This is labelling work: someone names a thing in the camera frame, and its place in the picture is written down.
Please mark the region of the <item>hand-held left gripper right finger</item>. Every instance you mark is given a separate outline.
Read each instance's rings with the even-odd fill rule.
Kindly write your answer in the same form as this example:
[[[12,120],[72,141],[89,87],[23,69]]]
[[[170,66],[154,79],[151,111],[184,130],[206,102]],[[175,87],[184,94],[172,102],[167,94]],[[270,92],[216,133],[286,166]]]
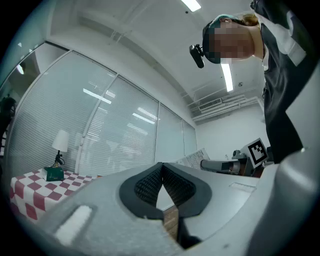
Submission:
[[[178,210],[177,242],[188,249],[230,221],[259,179],[163,163],[162,184]]]

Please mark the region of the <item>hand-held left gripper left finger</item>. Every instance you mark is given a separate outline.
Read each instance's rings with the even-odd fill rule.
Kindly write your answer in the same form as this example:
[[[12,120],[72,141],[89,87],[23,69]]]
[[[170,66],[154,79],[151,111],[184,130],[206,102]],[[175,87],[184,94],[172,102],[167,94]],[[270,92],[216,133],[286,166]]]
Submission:
[[[148,164],[97,178],[49,210],[32,240],[49,256],[177,256],[183,248],[163,225],[163,213],[135,193],[137,182],[155,177]]]

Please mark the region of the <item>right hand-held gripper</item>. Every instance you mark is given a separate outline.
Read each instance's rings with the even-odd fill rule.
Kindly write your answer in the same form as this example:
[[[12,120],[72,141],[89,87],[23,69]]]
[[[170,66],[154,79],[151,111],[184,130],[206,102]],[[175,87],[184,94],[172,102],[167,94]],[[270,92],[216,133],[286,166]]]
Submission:
[[[235,150],[233,160],[202,160],[200,166],[215,173],[240,173],[252,176],[256,168],[269,158],[267,150],[260,138],[246,144],[242,149]]]

